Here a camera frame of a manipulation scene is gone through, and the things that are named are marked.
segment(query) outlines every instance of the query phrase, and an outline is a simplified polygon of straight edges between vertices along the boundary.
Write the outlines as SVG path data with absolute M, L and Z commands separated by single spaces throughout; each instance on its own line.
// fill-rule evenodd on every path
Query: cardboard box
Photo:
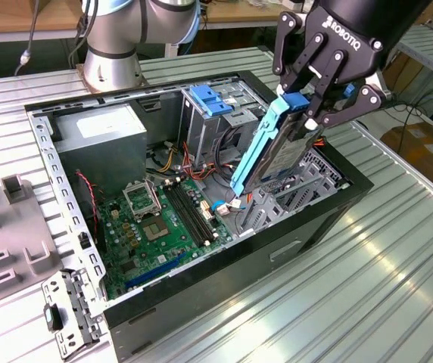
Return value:
M 40 0 L 39 12 L 50 2 Z M 0 13 L 32 17 L 35 11 L 36 0 L 0 0 Z
M 395 127 L 382 136 L 382 141 L 395 152 L 403 127 Z M 433 126 L 417 123 L 407 126 L 400 156 L 433 182 Z

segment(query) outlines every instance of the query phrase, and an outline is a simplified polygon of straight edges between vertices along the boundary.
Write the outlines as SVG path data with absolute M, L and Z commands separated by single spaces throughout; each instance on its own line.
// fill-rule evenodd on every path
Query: cable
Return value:
M 215 203 L 213 203 L 213 206 L 211 206 L 211 210 L 215 210 L 218 206 L 222 206 L 226 204 L 224 200 L 217 200 Z
M 76 47 L 68 54 L 69 64 L 70 64 L 70 59 L 75 55 L 75 53 L 80 49 L 80 47 L 82 47 L 83 43 L 87 40 L 87 37 L 89 36 L 90 32 L 92 31 L 92 27 L 94 26 L 94 23 L 95 23 L 95 18 L 97 17 L 97 11 L 98 11 L 98 0 L 94 0 L 94 11 L 92 12 L 92 16 L 90 17 L 89 26 L 87 27 L 87 30 L 84 33 L 80 43 L 78 45 L 76 45 Z M 76 65 L 70 64 L 70 66 L 72 68 L 75 68 Z
M 92 199 L 92 214 L 94 215 L 94 236 L 97 235 L 97 209 L 95 208 L 95 197 L 94 190 L 92 189 L 92 185 L 89 180 L 79 171 L 75 172 L 86 184 L 89 189 L 90 198 Z
M 166 165 L 163 168 L 159 169 L 158 172 L 166 172 L 171 167 L 171 163 L 173 161 L 173 152 L 173 149 L 171 149 Z
M 18 75 L 18 72 L 20 72 L 21 67 L 26 65 L 30 61 L 30 58 L 32 56 L 33 34 L 35 32 L 36 19 L 38 19 L 39 6 L 40 6 L 40 0 L 36 0 L 35 9 L 33 10 L 32 25 L 30 27 L 30 36 L 28 37 L 28 46 L 26 47 L 25 51 L 22 53 L 20 57 L 20 64 L 18 65 L 17 69 L 14 70 L 14 76 Z
M 395 121 L 398 121 L 399 123 L 404 124 L 405 122 L 402 121 L 401 119 L 398 119 L 397 117 L 393 116 L 391 113 L 389 113 L 387 110 L 383 110 L 387 115 L 389 115 L 392 119 L 394 119 Z M 433 127 L 433 125 L 431 123 L 429 123 L 427 120 L 423 119 L 423 121 L 425 123 L 428 123 L 431 127 Z
M 90 0 L 87 0 L 86 1 L 86 9 L 84 10 L 82 16 L 80 17 L 79 22 L 77 23 L 77 34 L 75 35 L 75 39 L 73 40 L 73 43 L 75 44 L 75 46 L 77 46 L 79 44 L 80 34 L 87 31 L 87 21 L 89 18 L 89 9 L 90 9 Z M 68 65 L 70 68 L 75 67 L 74 59 L 73 59 L 74 55 L 75 55 L 75 53 L 70 52 L 67 56 Z
M 232 180 L 232 174 L 231 173 L 228 174 L 223 170 L 223 167 L 220 164 L 220 150 L 222 146 L 225 145 L 226 142 L 232 140 L 233 135 L 240 129 L 240 127 L 241 126 L 233 129 L 231 126 L 229 126 L 216 142 L 215 151 L 213 153 L 213 161 L 215 162 L 216 172 L 222 177 L 223 180 L 225 180 L 228 183 L 230 182 L 230 180 Z
M 407 118 L 405 119 L 405 123 L 403 124 L 403 129 L 401 130 L 400 143 L 399 143 L 398 149 L 397 149 L 397 154 L 398 155 L 400 155 L 401 148 L 403 146 L 403 139 L 405 137 L 405 130 L 406 130 L 407 125 L 408 125 L 408 120 L 409 120 L 410 116 L 412 115 L 413 109 L 415 109 L 415 108 L 417 108 L 419 106 L 419 104 L 420 104 L 420 102 L 422 101 L 423 98 L 425 98 L 426 96 L 428 96 L 428 95 L 430 95 L 432 93 L 433 93 L 433 89 L 430 90 L 430 91 L 428 91 L 428 92 L 426 92 L 421 98 L 419 98 L 419 100 L 415 104 L 413 104 L 413 107 L 410 109 L 410 111 L 409 111 L 409 113 L 407 115 Z
M 195 38 L 193 38 L 190 43 L 188 43 L 186 50 L 183 52 L 183 54 L 181 55 L 187 55 L 189 53 L 189 51 L 191 51 L 192 46 L 193 46 L 193 41 L 195 40 Z
M 213 178 L 213 180 L 214 180 L 218 185 L 220 185 L 221 187 L 224 187 L 224 188 L 230 188 L 229 185 L 224 185 L 222 182 L 217 181 L 217 178 L 215 177 L 215 175 L 219 175 L 219 174 L 215 174 L 215 173 L 213 173 L 213 174 L 211 175 L 211 177 Z

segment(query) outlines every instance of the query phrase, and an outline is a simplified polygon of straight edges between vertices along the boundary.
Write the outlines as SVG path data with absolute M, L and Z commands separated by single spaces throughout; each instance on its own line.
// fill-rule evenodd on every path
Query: metal chassis frame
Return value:
M 263 253 L 268 258 L 268 249 L 276 248 L 276 244 L 273 242 L 290 235 L 299 227 L 326 215 L 325 221 L 319 225 L 308 240 L 304 241 L 300 245 L 300 251 L 311 248 L 319 242 L 326 232 L 339 220 L 339 218 L 355 203 L 361 200 L 373 186 L 373 184 L 357 168 L 340 155 L 336 149 L 327 144 L 321 148 L 322 155 L 337 170 L 345 175 L 347 180 L 350 182 L 350 187 L 326 198 L 325 202 L 316 203 L 300 213 L 290 215 L 279 223 L 278 228 L 276 228 L 276 225 L 270 226 L 259 234 L 247 237 L 226 250 L 222 250 L 219 253 L 214 253 L 213 255 L 206 257 L 205 263 L 188 264 L 186 265 L 188 267 L 171 278 L 162 277 L 157 284 L 140 287 L 139 289 L 133 290 L 131 293 L 127 293 L 125 296 L 112 300 L 111 303 L 101 304 L 100 300 L 103 298 L 103 294 L 100 289 L 100 281 L 104 276 L 105 268 L 103 264 L 99 262 L 100 257 L 99 259 L 96 257 L 98 256 L 98 251 L 90 237 L 89 230 L 83 220 L 78 203 L 71 191 L 71 187 L 68 183 L 67 176 L 64 173 L 60 159 L 58 158 L 58 154 L 54 152 L 55 147 L 51 141 L 47 123 L 48 113 L 63 113 L 66 110 L 71 112 L 74 109 L 81 108 L 82 106 L 98 107 L 103 104 L 115 104 L 121 102 L 121 100 L 128 101 L 130 98 L 140 97 L 141 95 L 155 95 L 158 93 L 158 90 L 160 90 L 160 92 L 177 90 L 178 88 L 185 88 L 189 85 L 193 85 L 196 82 L 205 83 L 208 82 L 209 79 L 213 82 L 218 82 L 219 80 L 227 80 L 230 77 L 238 77 L 242 79 L 257 93 L 259 97 L 268 103 L 276 98 L 276 95 L 251 72 L 242 71 L 238 73 L 223 74 L 219 78 L 215 79 L 207 76 L 190 79 L 186 82 L 180 81 L 165 85 L 148 86 L 135 91 L 126 90 L 108 92 L 103 95 L 87 95 L 69 98 L 62 102 L 50 101 L 25 107 L 50 181 L 53 185 L 58 186 L 57 188 L 54 188 L 54 192 L 58 202 L 61 203 L 62 215 L 67 220 L 67 225 L 73 235 L 73 248 L 76 251 L 76 255 L 81 258 L 83 265 L 86 267 L 87 274 L 89 275 L 89 278 L 92 281 L 92 286 L 95 290 L 94 295 L 94 291 L 84 291 L 86 286 L 82 286 L 84 294 L 88 297 L 87 303 L 91 316 L 94 317 L 101 313 L 104 314 L 107 325 L 111 330 L 111 336 L 115 346 L 118 346 L 117 340 L 123 336 L 123 334 L 120 333 L 121 330 L 118 327 L 119 325 L 128 324 L 128 322 L 132 322 L 133 324 L 135 321 L 138 321 L 145 316 L 154 317 L 156 315 L 152 314 L 152 312 L 159 310 L 157 307 L 160 306 L 160 304 L 168 303 L 172 298 L 181 297 L 182 294 L 184 295 L 188 292 L 194 293 L 195 289 L 197 289 L 197 293 L 198 291 L 201 291 L 201 289 L 207 290 L 207 285 L 205 284 L 206 279 L 210 280 L 218 278 L 222 273 L 225 274 L 232 269 L 238 269 L 241 267 L 242 262 L 246 263 L 246 261 L 248 261 L 245 257 L 250 255 L 256 256 L 258 253 L 261 255 Z M 91 244 L 89 248 L 84 250 L 82 250 L 82 247 L 79 245 L 79 241 L 76 238 L 76 236 L 82 232 L 87 233 Z M 274 268 L 279 267 L 291 258 L 294 258 L 294 256 L 286 257 L 282 263 L 275 264 L 272 267 L 269 267 L 269 269 L 260 270 L 257 275 L 252 275 L 251 278 L 256 280 L 263 277 Z M 224 296 L 218 296 L 217 299 L 219 300 L 211 302 L 206 308 L 209 309 L 230 297 L 232 294 L 237 293 L 242 288 L 245 288 L 248 285 L 248 282 L 249 281 L 244 279 L 239 281 L 239 283 L 233 284 L 228 290 L 224 291 Z M 190 311 L 192 314 L 198 314 L 199 312 L 201 311 L 194 309 Z M 177 328 L 181 324 L 185 323 L 187 319 L 185 317 L 183 318 L 184 320 L 178 321 L 176 326 L 167 327 L 166 333 L 168 332 L 168 329 Z M 131 353 L 135 354 L 146 346 L 147 343 L 144 343 L 139 348 L 131 351 Z M 118 354 L 118 358 L 122 360 L 123 357 L 121 354 Z

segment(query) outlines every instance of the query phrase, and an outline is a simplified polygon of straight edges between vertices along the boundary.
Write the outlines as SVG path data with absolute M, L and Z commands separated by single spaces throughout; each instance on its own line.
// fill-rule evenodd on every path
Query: robotic arm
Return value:
M 430 2 L 316 0 L 307 17 L 281 13 L 273 59 L 273 72 L 280 76 L 279 97 L 270 105 L 233 174 L 230 185 L 235 194 L 250 193 L 295 174 L 301 158 L 324 129 L 379 109 L 390 96 L 379 71 L 390 50 Z M 304 50 L 286 63 L 291 36 L 302 28 Z M 308 100 L 299 91 L 313 77 L 318 80 Z M 344 89 L 363 80 L 355 89 L 355 102 L 336 110 Z
M 89 15 L 94 16 L 95 0 Z M 187 43 L 200 24 L 198 0 L 98 0 L 83 66 L 85 81 L 106 92 L 141 84 L 139 43 Z

